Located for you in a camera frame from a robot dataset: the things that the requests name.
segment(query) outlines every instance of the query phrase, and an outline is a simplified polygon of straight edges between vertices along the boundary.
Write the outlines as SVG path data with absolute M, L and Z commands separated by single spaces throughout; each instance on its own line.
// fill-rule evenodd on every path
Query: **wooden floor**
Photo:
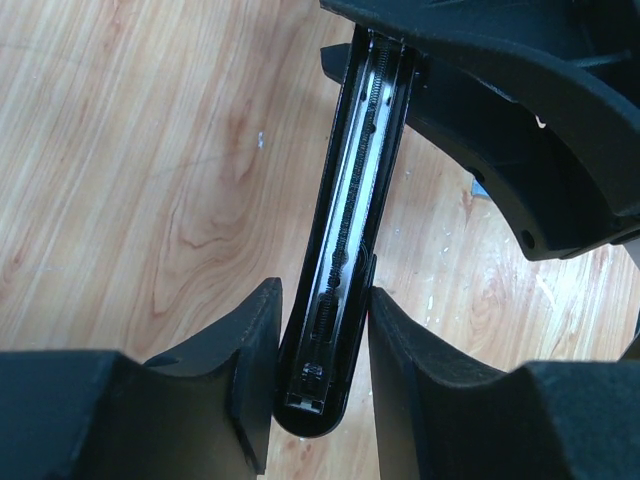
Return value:
M 143 360 L 267 276 L 291 308 L 338 86 L 321 46 L 352 26 L 316 0 L 0 3 L 0 348 Z M 621 248 L 527 263 L 470 177 L 411 131 L 376 284 L 501 368 L 614 359 L 640 276 Z M 328 437 L 273 427 L 269 479 L 377 478 L 366 341 Z

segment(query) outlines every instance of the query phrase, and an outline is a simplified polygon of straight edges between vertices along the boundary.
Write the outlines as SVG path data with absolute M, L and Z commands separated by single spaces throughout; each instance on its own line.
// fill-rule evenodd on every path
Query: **hole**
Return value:
M 151 367 L 151 368 L 166 367 L 167 365 L 175 365 L 176 363 L 179 363 L 179 362 L 180 360 L 177 359 L 176 357 L 161 353 L 160 355 L 157 355 L 147 360 L 144 366 Z
M 480 170 L 478 170 L 477 168 L 473 168 L 473 167 L 467 167 L 466 170 L 471 175 L 476 177 L 476 180 L 478 181 L 478 183 L 484 183 L 484 175 L 482 175 Z
M 536 246 L 536 241 L 529 230 L 523 230 L 520 235 L 522 236 L 522 242 L 526 245 L 527 248 L 533 249 Z

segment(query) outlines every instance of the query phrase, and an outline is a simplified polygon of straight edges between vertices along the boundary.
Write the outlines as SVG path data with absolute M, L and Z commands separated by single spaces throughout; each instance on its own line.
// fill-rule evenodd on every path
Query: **wood grain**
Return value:
M 143 360 L 267 276 L 286 321 L 339 90 L 319 48 L 351 31 L 315 0 L 4 0 L 0 348 Z M 527 263 L 469 187 L 407 131 L 376 283 L 497 367 L 616 358 L 640 301 L 626 252 Z M 367 352 L 336 432 L 274 426 L 268 478 L 377 478 Z

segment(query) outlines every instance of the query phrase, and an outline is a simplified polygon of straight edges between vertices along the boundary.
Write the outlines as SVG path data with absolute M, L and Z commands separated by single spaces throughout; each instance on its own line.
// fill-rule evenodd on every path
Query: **black elongated object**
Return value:
M 279 352 L 274 416 L 301 437 L 329 433 L 344 414 L 414 63 L 412 50 L 356 27 Z

